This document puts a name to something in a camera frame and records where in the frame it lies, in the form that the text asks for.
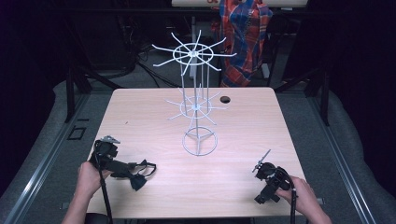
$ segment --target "forearm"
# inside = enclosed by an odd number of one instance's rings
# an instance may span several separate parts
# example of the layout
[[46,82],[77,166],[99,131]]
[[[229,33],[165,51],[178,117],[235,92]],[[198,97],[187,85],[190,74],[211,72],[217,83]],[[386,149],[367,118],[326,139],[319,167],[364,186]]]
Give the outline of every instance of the forearm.
[[76,193],[69,205],[63,224],[83,224],[91,197]]
[[315,213],[312,216],[306,216],[309,224],[332,224],[332,220],[324,212]]

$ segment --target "human hand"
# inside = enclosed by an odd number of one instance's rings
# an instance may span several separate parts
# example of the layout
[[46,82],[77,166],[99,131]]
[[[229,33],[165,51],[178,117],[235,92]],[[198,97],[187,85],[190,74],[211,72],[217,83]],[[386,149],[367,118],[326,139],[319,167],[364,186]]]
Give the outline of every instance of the human hand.
[[[306,183],[305,180],[295,176],[291,176],[291,180],[293,181],[298,196],[296,200],[296,210],[308,218],[309,223],[332,223],[330,218],[321,209],[317,196],[309,184]],[[286,199],[288,203],[291,203],[291,189],[278,189],[276,195]]]
[[[102,171],[103,178],[108,177],[112,172]],[[89,198],[101,187],[98,170],[88,161],[84,161],[78,168],[78,181],[76,194],[85,195]]]

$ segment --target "wooden table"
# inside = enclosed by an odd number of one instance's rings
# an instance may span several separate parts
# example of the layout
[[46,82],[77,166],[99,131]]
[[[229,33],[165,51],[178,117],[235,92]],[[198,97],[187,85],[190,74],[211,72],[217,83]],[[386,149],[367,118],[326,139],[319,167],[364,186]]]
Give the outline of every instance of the wooden table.
[[[187,89],[193,95],[193,89]],[[252,169],[271,148],[264,161],[283,167],[290,175],[304,173],[277,102],[269,88],[213,88],[213,109],[200,125],[209,127],[219,139],[206,156],[193,156],[182,146],[190,120],[181,116],[178,89],[116,90],[107,107],[97,139],[111,134],[120,140],[123,162],[146,159],[157,164],[156,173],[139,191],[128,179],[106,180],[114,218],[263,217],[288,216],[289,204],[254,198],[265,182]],[[231,102],[219,98],[228,96]],[[106,213],[102,191],[91,199],[88,212]]]

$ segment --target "hand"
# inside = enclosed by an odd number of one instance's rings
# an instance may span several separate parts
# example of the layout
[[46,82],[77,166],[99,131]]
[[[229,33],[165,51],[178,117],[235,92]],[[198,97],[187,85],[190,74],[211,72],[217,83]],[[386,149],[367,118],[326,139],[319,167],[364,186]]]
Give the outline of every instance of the hand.
[[[112,172],[102,171],[103,178],[108,177]],[[88,161],[83,162],[78,168],[78,182],[76,194],[92,197],[101,187],[98,170]]]
[[[291,180],[297,190],[296,210],[306,216],[309,223],[332,223],[330,218],[321,209],[317,196],[309,184],[305,180],[295,176],[291,176]],[[291,189],[278,189],[276,195],[291,203]]]
[[[102,171],[103,178],[108,177],[111,173],[106,170]],[[100,187],[98,170],[90,162],[84,161],[78,168],[76,192],[62,223],[84,223],[90,199]]]

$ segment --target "gray floor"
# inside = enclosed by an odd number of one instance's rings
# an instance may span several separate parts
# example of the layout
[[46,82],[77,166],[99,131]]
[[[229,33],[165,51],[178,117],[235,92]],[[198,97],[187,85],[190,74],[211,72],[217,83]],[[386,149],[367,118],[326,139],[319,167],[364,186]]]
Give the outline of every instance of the gray floor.
[[[281,85],[283,67],[288,58],[292,37],[282,45],[272,87]],[[150,69],[180,83],[178,66],[152,67],[166,55],[151,51]],[[218,73],[211,72],[211,86],[217,86]],[[127,88],[156,88],[153,79],[139,66],[132,74],[112,79]],[[111,90],[91,80],[93,92],[78,97],[78,112],[69,124],[66,117],[65,85],[54,91],[57,98],[49,119],[37,138],[31,153],[0,200],[0,223],[60,223],[76,184],[78,166],[87,160]],[[263,81],[254,79],[252,86]],[[186,86],[192,86],[186,79]],[[331,94],[329,121],[326,127],[318,117],[315,98],[305,98],[299,85],[277,95],[290,130],[307,181],[318,197],[324,198],[323,209],[333,223],[395,223],[396,202],[376,182],[362,159],[359,136],[336,96]],[[68,140],[73,128],[84,129],[80,140]],[[256,217],[255,223],[289,223],[288,217]],[[304,223],[303,217],[297,223]]]

